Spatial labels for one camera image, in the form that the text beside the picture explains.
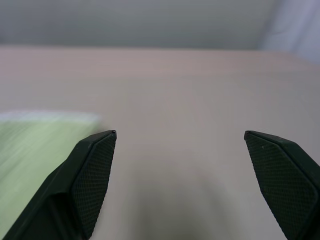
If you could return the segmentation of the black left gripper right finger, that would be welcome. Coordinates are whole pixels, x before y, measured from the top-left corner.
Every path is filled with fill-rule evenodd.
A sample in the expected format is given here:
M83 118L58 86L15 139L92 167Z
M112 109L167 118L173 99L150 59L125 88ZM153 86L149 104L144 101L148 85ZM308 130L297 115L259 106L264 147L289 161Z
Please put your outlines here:
M320 240L320 166L295 142L244 134L260 192L287 240Z

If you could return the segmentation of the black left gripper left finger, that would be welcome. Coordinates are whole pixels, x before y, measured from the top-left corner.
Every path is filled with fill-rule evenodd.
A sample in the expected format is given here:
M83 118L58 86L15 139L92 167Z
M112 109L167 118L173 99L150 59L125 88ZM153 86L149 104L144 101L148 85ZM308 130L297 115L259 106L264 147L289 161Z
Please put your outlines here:
M89 240L108 189L117 132L80 140L41 184L4 240Z

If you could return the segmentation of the light green fluffy towel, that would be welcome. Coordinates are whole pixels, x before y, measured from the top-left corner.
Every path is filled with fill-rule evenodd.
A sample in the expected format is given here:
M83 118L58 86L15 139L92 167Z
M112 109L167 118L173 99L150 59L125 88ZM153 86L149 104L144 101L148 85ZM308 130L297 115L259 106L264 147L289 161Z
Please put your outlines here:
M99 125L100 118L89 113L0 113L0 235L13 225L45 178Z

